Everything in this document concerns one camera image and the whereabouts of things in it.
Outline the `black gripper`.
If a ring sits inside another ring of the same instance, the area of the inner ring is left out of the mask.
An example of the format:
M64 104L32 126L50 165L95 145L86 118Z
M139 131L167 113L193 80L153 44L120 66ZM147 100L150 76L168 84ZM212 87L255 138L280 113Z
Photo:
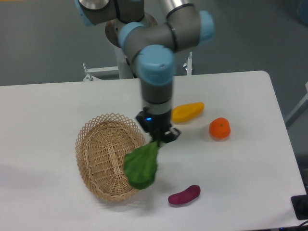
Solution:
M175 141L180 136L180 130L171 127L171 110L155 115L150 113L149 107L143 108L143 113L136 115L136 120L145 133L149 133L151 142L158 140L158 146Z

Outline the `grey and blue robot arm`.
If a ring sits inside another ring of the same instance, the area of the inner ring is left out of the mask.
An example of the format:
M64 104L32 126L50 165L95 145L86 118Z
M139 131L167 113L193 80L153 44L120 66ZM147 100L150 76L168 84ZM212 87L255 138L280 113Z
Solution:
M171 124L175 53L209 42L215 23L190 0L162 0L166 22L149 26L142 0L77 0L86 25L116 20L119 48L133 75L141 81L142 110L136 120L158 146L175 141L180 131Z

